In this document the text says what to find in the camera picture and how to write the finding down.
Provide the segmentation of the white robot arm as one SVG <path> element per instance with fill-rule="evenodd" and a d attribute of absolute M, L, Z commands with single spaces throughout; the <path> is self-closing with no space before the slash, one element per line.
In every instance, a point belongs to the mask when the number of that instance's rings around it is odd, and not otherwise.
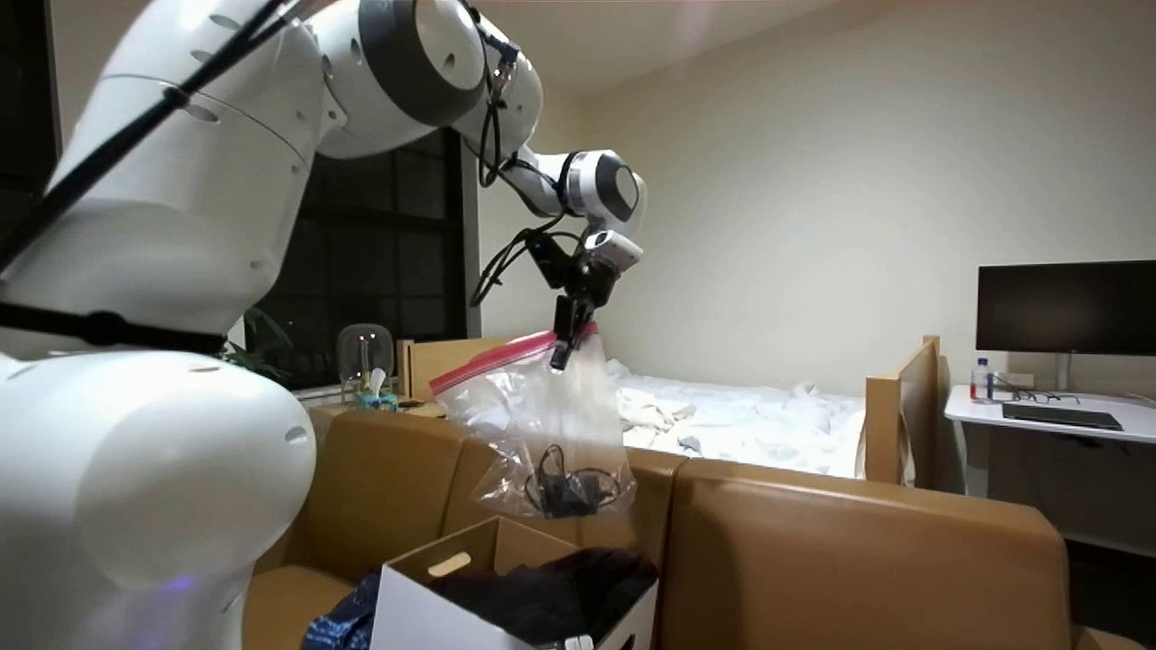
<path fill-rule="evenodd" d="M 258 558 L 318 442 L 227 362 L 322 157 L 452 129 L 530 214 L 582 219 L 582 324 L 636 247 L 641 174 L 543 154 L 543 84 L 470 0 L 150 0 L 5 247 L 0 650 L 243 650 Z"/>

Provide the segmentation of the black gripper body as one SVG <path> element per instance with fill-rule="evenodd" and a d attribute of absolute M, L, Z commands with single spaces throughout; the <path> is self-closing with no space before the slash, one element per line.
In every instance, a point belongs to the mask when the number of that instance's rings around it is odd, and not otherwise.
<path fill-rule="evenodd" d="M 642 248 L 613 227 L 591 227 L 570 248 L 559 247 L 555 230 L 530 230 L 526 254 L 570 314 L 604 306 L 613 280 L 642 259 Z"/>

